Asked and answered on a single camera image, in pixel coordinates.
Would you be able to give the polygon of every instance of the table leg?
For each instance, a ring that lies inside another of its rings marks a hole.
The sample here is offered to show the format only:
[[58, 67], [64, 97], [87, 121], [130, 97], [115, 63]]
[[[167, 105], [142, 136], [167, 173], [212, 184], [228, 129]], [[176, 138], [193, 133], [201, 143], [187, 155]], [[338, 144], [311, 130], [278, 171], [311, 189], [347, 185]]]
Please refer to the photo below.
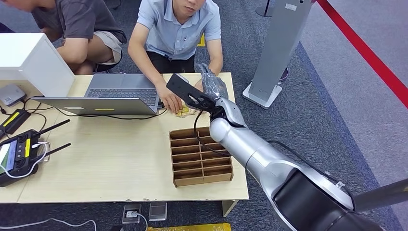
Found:
[[222, 201], [222, 216], [227, 217], [239, 200]]

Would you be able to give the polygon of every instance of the man's hand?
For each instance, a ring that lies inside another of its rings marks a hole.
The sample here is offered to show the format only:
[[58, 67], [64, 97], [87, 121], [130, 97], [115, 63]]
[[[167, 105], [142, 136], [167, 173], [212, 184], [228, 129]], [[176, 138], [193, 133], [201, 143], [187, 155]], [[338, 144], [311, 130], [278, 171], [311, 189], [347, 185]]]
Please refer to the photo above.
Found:
[[166, 83], [156, 85], [156, 91], [167, 109], [178, 113], [182, 108], [181, 99], [166, 87]]
[[194, 87], [197, 88], [198, 90], [204, 92], [203, 81], [201, 79], [195, 83]]

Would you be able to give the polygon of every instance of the yellow object on floor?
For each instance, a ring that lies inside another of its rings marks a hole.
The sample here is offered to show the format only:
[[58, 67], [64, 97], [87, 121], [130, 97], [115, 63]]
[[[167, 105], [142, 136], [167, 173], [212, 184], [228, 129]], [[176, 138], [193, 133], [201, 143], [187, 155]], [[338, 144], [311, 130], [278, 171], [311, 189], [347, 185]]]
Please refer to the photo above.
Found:
[[197, 47], [205, 47], [204, 34], [201, 36], [200, 43], [197, 45]]
[[228, 223], [223, 224], [209, 224], [209, 225], [191, 225], [191, 226], [179, 226], [170, 228], [152, 228], [149, 227], [148, 231], [231, 231], [231, 226]]

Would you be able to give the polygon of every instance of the light blue shirt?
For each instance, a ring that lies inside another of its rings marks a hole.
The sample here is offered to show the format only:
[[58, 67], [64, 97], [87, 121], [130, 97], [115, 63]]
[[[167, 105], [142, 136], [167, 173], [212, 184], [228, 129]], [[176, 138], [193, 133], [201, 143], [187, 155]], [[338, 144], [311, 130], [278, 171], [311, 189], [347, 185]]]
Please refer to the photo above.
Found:
[[219, 8], [212, 0], [206, 0], [183, 25], [173, 14], [172, 0], [142, 0], [138, 23], [150, 30], [146, 50], [169, 59], [191, 58], [203, 33], [205, 41], [221, 39]]

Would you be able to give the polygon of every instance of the laptop keyboard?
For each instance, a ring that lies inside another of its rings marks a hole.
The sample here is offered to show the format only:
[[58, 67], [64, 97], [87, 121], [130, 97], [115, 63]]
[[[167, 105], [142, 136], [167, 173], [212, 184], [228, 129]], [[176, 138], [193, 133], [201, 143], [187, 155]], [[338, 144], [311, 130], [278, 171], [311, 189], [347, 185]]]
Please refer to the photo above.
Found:
[[139, 98], [146, 105], [156, 103], [156, 89], [90, 89], [87, 97], [91, 98]]

